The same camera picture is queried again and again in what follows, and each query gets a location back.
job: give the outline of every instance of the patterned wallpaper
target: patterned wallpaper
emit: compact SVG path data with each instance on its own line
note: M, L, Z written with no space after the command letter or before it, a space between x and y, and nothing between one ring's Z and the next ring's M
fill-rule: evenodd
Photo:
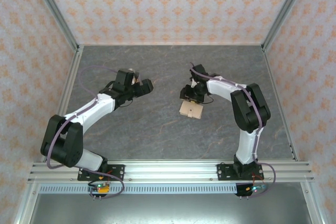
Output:
M312 161L335 221L336 0L297 0L267 55L299 156Z
M80 44L261 44L285 0L56 0Z
M13 223L73 52L43 0L0 0L0 13L0 223Z

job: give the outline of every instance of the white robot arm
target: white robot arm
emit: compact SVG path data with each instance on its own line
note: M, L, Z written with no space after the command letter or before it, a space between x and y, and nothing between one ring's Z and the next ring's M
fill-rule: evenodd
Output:
M227 171L223 171L225 176L220 175L219 178L233 179L232 177L236 176L237 179L250 179L252 174L261 168L255 162L257 145L260 134L270 118L269 108L259 86L255 83L248 86L237 84L227 81L217 74L208 75L202 65L194 66L191 69L191 74L192 84L186 85L182 89L180 98L203 103L206 94L216 94L223 97L232 103L235 120L240 128L239 147L234 156L234 164L232 167L225 166L227 168ZM259 127L258 116L242 89L249 92L252 97L260 115L262 127Z
M107 159L83 148L83 134L108 113L116 110L126 101L152 92L151 80L138 82L139 73L129 69L118 71L116 80L110 82L92 101L65 116L54 115L49 120L41 153L48 155L56 132L68 120L70 122L61 132L66 137L57 136L51 151L51 159L67 166L81 167L92 171L107 172Z
M240 91L241 89L237 86L220 81L220 79L223 79L221 76L216 76L215 78L217 78L218 81L208 80L206 82L209 93L216 94L231 102L231 93L238 90ZM239 86L246 88L246 85L244 84L240 84ZM256 135L258 134L259 139L263 129L264 128L261 128L258 133L258 129L253 130L251 133L240 129L239 147L236 153L236 157L242 164L249 164L253 162L253 147Z

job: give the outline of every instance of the metal extrusion bar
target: metal extrusion bar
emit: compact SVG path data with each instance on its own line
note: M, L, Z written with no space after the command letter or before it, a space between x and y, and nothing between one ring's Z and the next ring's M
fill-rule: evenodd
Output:
M284 20L286 19L287 14L290 12L294 2L295 0L285 0L278 16L276 17L271 29L266 36L264 43L262 44L263 51L266 51L271 45L273 39L275 38L275 35L277 34Z
M121 184L111 185L109 193L119 192ZM39 194L88 194L87 184L41 184ZM231 184L128 184L123 194L236 194Z
M81 59L81 56L82 56L82 52L83 52L83 48L80 47L75 52L75 55L73 57L71 67L70 67L70 70L68 72L68 76L67 76L67 79L66 79L66 84L65 84L65 87L64 87L64 91L62 93L61 101L60 101L60 104L59 104L59 107L58 107L59 108L58 112L57 112L58 115L64 115L67 112L67 107L68 107L68 103L69 103L69 100L70 100L72 87L74 86L73 84L75 82L79 62L80 62L80 59Z
M16 215L14 224L30 223L39 190L40 190L40 184L38 183L34 183L27 186L18 213Z
M301 188L312 222L318 224L331 223L326 217L324 207L320 200L320 194L317 190L317 185L314 183L302 182Z
M241 183L250 180L218 181L216 165L230 164L232 161L109 161L110 164L124 164L124 182L126 184L190 184L190 183ZM277 172L277 182L313 181L314 175L308 162L291 160L261 161L271 164ZM263 166L265 182L273 181L273 172ZM77 181L78 169L62 167L49 170L45 163L35 163L29 174L29 183L87 183Z
M65 35L65 37L67 38L70 46L73 48L74 51L77 50L78 44L76 42L76 39L75 39L74 35L72 34L68 24L66 23L62 13L58 9L55 0L45 0L45 2L48 5L51 13L55 17L57 23L59 24L61 30L63 31L63 33Z

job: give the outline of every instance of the metal floor panel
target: metal floor panel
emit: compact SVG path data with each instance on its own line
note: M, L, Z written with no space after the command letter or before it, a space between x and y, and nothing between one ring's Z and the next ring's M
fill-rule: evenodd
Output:
M152 93L134 99L94 124L84 136L86 149L108 159L232 159L238 149L237 127L230 102L213 96L200 120L179 114L180 90L189 84L190 64L203 64L238 83L260 85L271 110L258 148L258 158L292 158L267 66L259 46L84 46L79 69L104 65L133 68L154 83ZM115 74L90 69L85 86L98 92ZM73 85L68 112L92 97Z

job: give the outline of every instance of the purple cable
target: purple cable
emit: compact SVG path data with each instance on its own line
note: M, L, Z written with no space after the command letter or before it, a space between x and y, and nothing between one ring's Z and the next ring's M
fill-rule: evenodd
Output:
M92 92L91 90L87 89L87 88L83 85L83 83L82 83L82 74L83 74L83 72L85 72L86 70L91 69L91 68L102 68L102 69L107 69L107 70L109 70L109 71L111 71L111 72L117 73L115 70L110 69L110 68L108 68L108 67L105 67L105 66L96 66L96 65L92 65L92 66L88 66L88 67L86 67L86 68L83 68L83 69L79 72L79 74L78 74L78 82L79 82L79 85L80 85L85 91L87 91L88 93L92 94L92 95L95 97L95 100L94 100L94 102L93 102L90 106L88 106L87 108L81 110L81 111L78 112L76 115L73 115L73 116L71 116L70 118L68 118L68 119L62 124L62 126L58 129L58 131L56 132L56 134L55 134L55 136L54 136L54 138L53 138L53 140L52 140L52 142L51 142L51 144L50 144L50 148L49 148L48 155L47 155L47 166L48 166L49 169L56 169L56 168L60 168L60 167L63 166L63 165L55 165L55 166L51 166L51 164L50 164L51 153L53 152L53 148L54 148L54 146L55 146L55 143L56 143L56 141L57 141L57 138L60 136L62 130L65 128L65 126L67 126L67 124L68 124L72 119L74 119L74 118L76 118L77 116L79 116L79 115L81 115L81 114L87 112L88 110L90 110L91 108L93 108L93 107L97 104L97 102L98 102L98 96L97 96L94 92ZM124 189L125 189L125 185L124 185L123 181L122 181L120 178L118 178L118 177L115 177L115 176L113 176L113 175L111 175L111 174L107 174L107 173L96 172L96 171L89 170L89 169L86 169L86 168L83 168L83 170L86 170L87 172L90 172L90 173L94 173L94 174L98 174L98 175L108 176L108 177L114 178L114 179L118 180L118 181L121 183L121 185L122 185L122 189L121 189L118 193L116 193L116 194L112 194L112 195L110 195L110 196L106 196L106 197L104 197L104 198L112 198L112 197L114 197L114 196L120 195L120 194L124 191Z
M219 79L219 78L215 78L215 77L206 76L206 75L204 75L204 74L201 74L201 73L196 72L193 68L191 68L190 71L193 72L193 73L195 73L195 74L197 74L198 76L201 76L201 77L206 78L206 79L215 80L215 81L222 81L222 82L224 82L224 83L228 83L228 84L230 84L230 85L236 86L236 87L240 88L240 89L245 93L245 95L247 96L247 98L248 98L248 100L250 101L250 103L251 103L251 105L252 105L254 111L256 112L256 115L257 115L257 118L258 118L258 123L259 123L259 128L258 128L258 130L257 130L257 132L256 132L256 138L255 138L255 141L254 141L252 158L253 158L253 161L256 162L257 165L266 165L266 166L270 167L271 170L273 171L274 179L273 179L272 184L268 187L267 190L261 192L260 194L257 194L257 195L251 195L251 196L249 196L249 197L245 197L245 198L255 198L255 197L258 197L258 196L260 196L260 195L266 193L267 191L269 191L269 190L273 187L273 185L274 185L274 183L275 183L275 181L276 181L277 175L276 175L276 172L275 172L273 166L271 166L270 164L267 164L267 163L260 163L260 162L258 162L257 159L256 159L256 151L257 151L257 147L258 147L258 143L259 143L259 137L258 137L258 134L259 134L260 130L263 128L263 127L262 127L262 126L263 126L263 125L262 125L263 123L262 123L260 114L259 114L259 112L258 112L257 106L256 106L256 104L254 103L254 101L253 101L251 95L248 93L248 91L247 91L243 86L241 86L241 85L239 85L239 84L237 84L237 83L235 83L235 82L233 82L233 81L229 81L229 80L227 80L227 79L224 79L223 77L222 77L222 79Z

